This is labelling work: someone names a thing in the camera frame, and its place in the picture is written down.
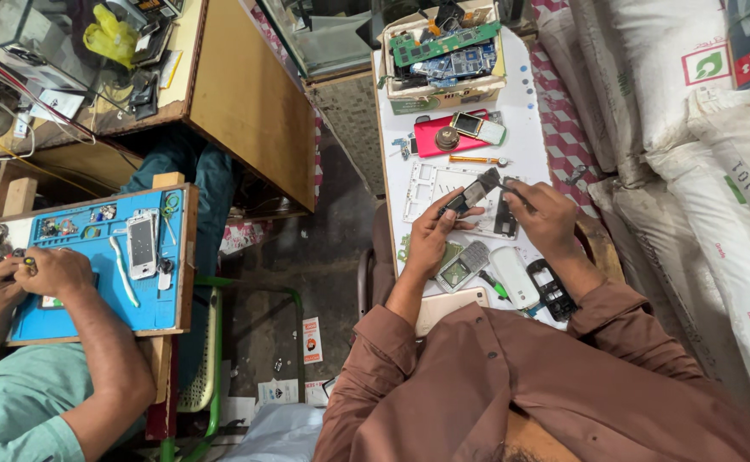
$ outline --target phone lcd screen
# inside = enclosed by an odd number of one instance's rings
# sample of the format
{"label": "phone lcd screen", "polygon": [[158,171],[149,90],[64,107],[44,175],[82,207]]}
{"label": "phone lcd screen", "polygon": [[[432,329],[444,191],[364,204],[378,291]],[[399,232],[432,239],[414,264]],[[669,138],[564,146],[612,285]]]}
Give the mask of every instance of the phone lcd screen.
{"label": "phone lcd screen", "polygon": [[446,271],[441,275],[443,280],[446,281],[449,286],[454,287],[458,285],[458,282],[462,281],[466,276],[472,273],[472,270],[466,267],[463,261],[459,258],[452,266],[446,268]]}
{"label": "phone lcd screen", "polygon": [[463,133],[476,135],[477,128],[480,127],[480,122],[482,121],[483,119],[479,117],[474,117],[466,113],[459,113],[458,119],[454,121],[452,127],[454,127],[455,130],[462,131]]}
{"label": "phone lcd screen", "polygon": [[152,248],[152,220],[145,219],[130,226],[129,260],[133,267],[139,267],[154,260]]}

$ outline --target jeans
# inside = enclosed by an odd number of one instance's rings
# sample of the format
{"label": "jeans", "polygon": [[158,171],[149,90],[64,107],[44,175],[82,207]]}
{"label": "jeans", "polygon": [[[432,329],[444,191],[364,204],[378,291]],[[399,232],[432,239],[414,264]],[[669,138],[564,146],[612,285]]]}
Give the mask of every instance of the jeans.
{"label": "jeans", "polygon": [[[159,173],[180,172],[186,181],[200,189],[196,228],[195,266],[197,274],[216,275],[218,248],[235,193],[232,159],[212,143],[185,126],[163,129],[158,145],[144,158],[122,194],[152,188],[152,177]],[[212,289],[195,287],[190,331],[178,336],[178,389],[193,383],[204,353],[206,323]]]}

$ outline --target green circuit board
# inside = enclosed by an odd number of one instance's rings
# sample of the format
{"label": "green circuit board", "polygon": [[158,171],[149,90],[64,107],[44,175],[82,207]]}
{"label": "green circuit board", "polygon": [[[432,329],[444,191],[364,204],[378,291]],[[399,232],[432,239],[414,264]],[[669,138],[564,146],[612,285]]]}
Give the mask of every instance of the green circuit board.
{"label": "green circuit board", "polygon": [[417,44],[412,34],[407,33],[390,39],[389,46],[394,53],[394,63],[402,68],[461,47],[483,42],[483,40],[497,36],[500,28],[499,21],[492,21],[481,26],[470,27],[448,37],[432,40],[427,44]]}

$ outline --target box of circuit boards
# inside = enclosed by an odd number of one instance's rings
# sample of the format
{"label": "box of circuit boards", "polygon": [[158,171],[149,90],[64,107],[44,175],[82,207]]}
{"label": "box of circuit boards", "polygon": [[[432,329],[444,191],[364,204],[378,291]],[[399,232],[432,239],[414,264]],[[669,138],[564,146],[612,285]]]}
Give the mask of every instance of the box of circuit boards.
{"label": "box of circuit boards", "polygon": [[444,2],[391,23],[379,87],[396,115],[496,100],[506,86],[493,0]]}

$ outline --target white table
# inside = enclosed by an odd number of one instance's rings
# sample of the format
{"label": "white table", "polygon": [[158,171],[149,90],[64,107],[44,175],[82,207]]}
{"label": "white table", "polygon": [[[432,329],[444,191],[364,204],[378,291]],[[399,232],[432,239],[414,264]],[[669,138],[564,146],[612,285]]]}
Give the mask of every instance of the white table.
{"label": "white table", "polygon": [[[430,163],[433,165],[449,164],[447,155],[427,157],[425,159],[410,156],[409,160],[403,160],[400,155],[391,155],[399,149],[398,146],[391,145],[392,141],[397,138],[406,137],[406,134],[412,131],[415,119],[421,115],[440,118],[451,115],[454,111],[469,112],[483,109],[490,112],[501,111],[503,124],[507,130],[503,145],[487,146],[474,150],[461,151],[456,154],[469,157],[505,157],[510,161],[510,164],[503,169],[498,169],[501,176],[523,177],[529,184],[537,182],[551,184],[543,130],[540,123],[540,113],[537,108],[537,92],[534,88],[532,63],[529,61],[529,51],[523,40],[505,27],[501,29],[501,37],[503,40],[503,56],[507,83],[495,101],[464,104],[455,108],[396,116],[393,114],[390,102],[386,98],[386,89],[379,89],[376,92],[378,112],[380,113],[380,133],[383,136],[382,146],[384,152],[381,152],[381,155],[384,156],[387,204],[389,205],[395,252],[402,248],[400,246],[401,237],[410,234],[412,231],[412,224],[403,221],[403,206],[406,202],[407,191],[409,190],[412,165],[415,162]],[[381,51],[376,51],[372,55],[376,76],[379,75],[380,71],[381,53]],[[458,166],[473,170],[486,170],[488,168],[487,165],[480,163],[458,163]],[[526,264],[542,258],[540,252],[529,242],[522,227],[519,228],[517,238],[513,241],[476,236],[475,234],[467,234],[461,231],[453,231],[449,235],[450,241],[460,243],[464,247],[475,239],[483,241],[490,250],[504,246],[515,247],[519,255],[524,258]],[[397,270],[398,274],[400,274],[403,271],[403,263],[397,259],[395,261],[397,261]],[[497,276],[491,267],[487,269],[490,273]],[[489,294],[495,295],[494,290],[489,284],[478,277],[474,277],[463,288],[481,286]],[[443,292],[444,290],[438,283],[429,281],[423,290],[423,295],[426,297]],[[489,299],[492,301],[492,308],[513,309],[511,303],[498,300],[495,296]],[[566,323],[554,322],[548,310],[542,309],[538,311],[535,318],[547,324],[565,328]]]}

